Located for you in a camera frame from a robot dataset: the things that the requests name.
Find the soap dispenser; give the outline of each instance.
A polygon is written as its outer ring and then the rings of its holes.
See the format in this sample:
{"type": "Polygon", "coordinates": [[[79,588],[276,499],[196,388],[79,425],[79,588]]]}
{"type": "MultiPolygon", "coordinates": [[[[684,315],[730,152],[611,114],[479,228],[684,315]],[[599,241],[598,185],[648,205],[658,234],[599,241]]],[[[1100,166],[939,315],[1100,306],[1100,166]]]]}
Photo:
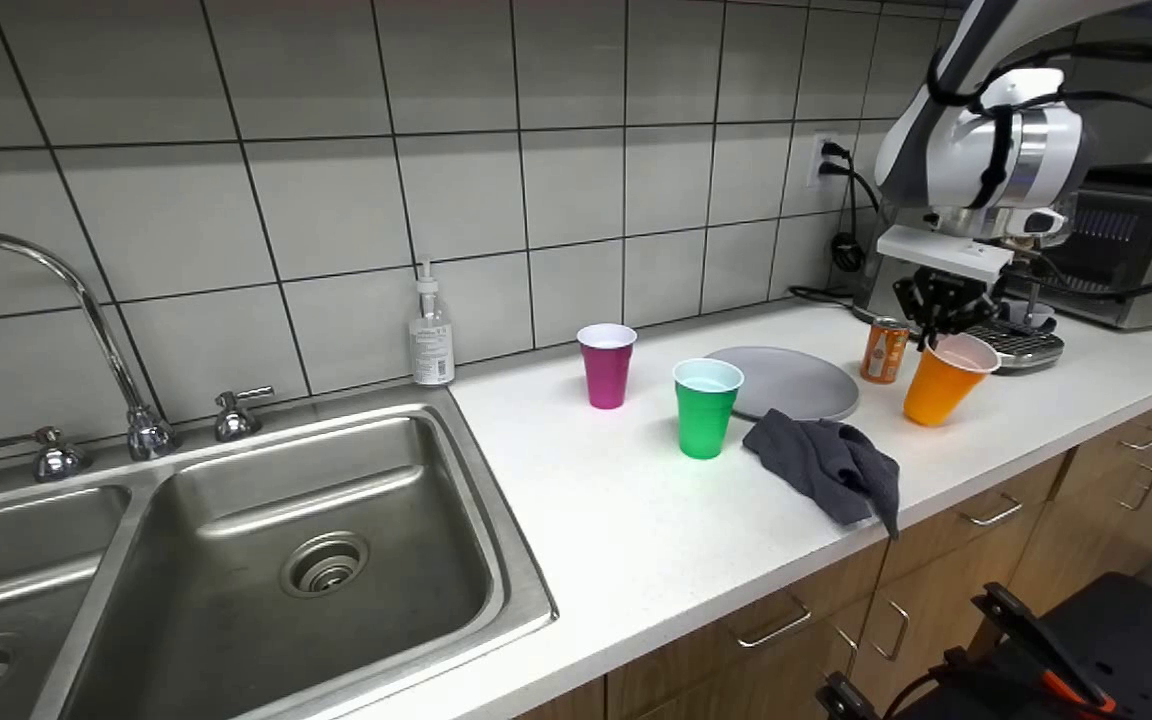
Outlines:
{"type": "Polygon", "coordinates": [[[454,383],[454,321],[439,297],[439,280],[433,275],[433,259],[418,270],[418,315],[407,325],[407,359],[414,383],[438,388],[454,383]]]}

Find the small cup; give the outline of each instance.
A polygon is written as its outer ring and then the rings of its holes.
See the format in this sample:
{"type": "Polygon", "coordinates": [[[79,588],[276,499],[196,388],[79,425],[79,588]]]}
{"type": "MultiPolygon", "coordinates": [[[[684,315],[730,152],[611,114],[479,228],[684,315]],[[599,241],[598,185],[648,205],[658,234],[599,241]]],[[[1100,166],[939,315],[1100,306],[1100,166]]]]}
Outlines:
{"type": "Polygon", "coordinates": [[[996,370],[1000,354],[982,337],[939,337],[938,347],[921,357],[921,373],[905,396],[905,417],[916,425],[944,425],[996,370]]]}
{"type": "Polygon", "coordinates": [[[680,452],[697,462],[721,456],[746,373],[704,357],[678,364],[671,380],[680,396],[680,452]]]}
{"type": "Polygon", "coordinates": [[[638,334],[629,325],[585,325],[577,334],[585,357],[585,393],[592,407],[622,407],[638,334]]]}

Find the dish towel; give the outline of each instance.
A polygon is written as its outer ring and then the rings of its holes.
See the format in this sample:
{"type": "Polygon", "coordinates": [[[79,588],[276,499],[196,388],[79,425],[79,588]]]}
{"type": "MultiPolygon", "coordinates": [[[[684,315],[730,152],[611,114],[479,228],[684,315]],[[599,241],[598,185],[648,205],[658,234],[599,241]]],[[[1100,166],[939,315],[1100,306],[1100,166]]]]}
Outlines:
{"type": "Polygon", "coordinates": [[[746,437],[746,450],[796,492],[812,496],[838,526],[880,517],[895,535],[902,463],[871,450],[854,425],[787,422],[769,413],[746,437]]]}

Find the pink cup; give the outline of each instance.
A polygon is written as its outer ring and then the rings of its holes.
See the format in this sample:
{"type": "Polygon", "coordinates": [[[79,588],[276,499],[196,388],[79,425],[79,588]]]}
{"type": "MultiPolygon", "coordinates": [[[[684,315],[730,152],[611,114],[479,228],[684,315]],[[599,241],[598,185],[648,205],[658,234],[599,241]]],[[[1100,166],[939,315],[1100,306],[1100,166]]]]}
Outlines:
{"type": "Polygon", "coordinates": [[[585,388],[588,388],[592,407],[626,404],[633,340],[638,334],[629,325],[585,325],[577,334],[577,343],[585,357],[585,388]]]}

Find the sink basin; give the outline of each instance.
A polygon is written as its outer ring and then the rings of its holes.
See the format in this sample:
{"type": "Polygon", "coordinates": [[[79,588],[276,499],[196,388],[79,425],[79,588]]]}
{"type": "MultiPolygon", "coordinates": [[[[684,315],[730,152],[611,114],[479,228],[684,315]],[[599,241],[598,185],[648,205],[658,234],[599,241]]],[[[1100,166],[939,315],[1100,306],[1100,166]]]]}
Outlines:
{"type": "Polygon", "coordinates": [[[0,499],[0,720],[38,703],[125,504],[121,487],[0,499]]]}
{"type": "Polygon", "coordinates": [[[65,715],[309,715],[546,622],[546,582],[439,393],[161,479],[65,715]]]}

